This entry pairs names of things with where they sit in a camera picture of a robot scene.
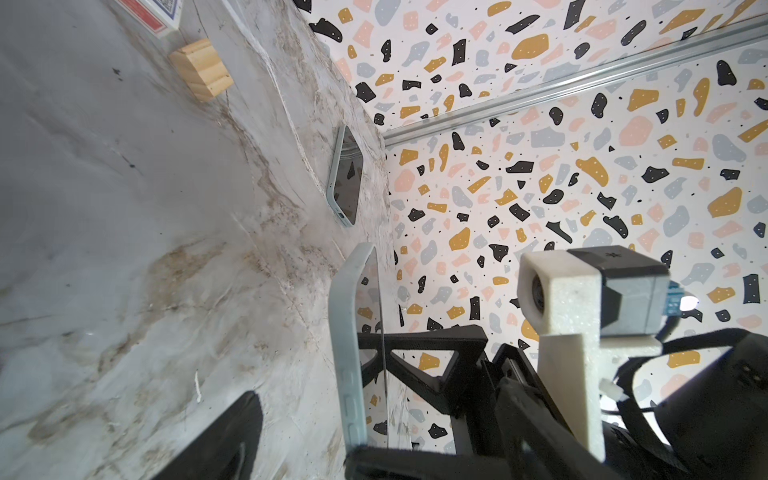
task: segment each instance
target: terrazzo pattern wallpaper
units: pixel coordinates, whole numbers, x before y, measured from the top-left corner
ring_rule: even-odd
[[[767,81],[762,42],[390,149],[402,328],[479,324],[489,357],[511,343],[535,364],[538,335],[516,298],[521,254],[620,244],[700,299],[675,336],[768,334]],[[644,367],[641,406],[720,353]],[[448,358],[404,355],[433,375]],[[408,405],[412,442],[452,452],[449,419],[413,394]]]
[[[390,130],[768,12],[757,0],[294,0]]]

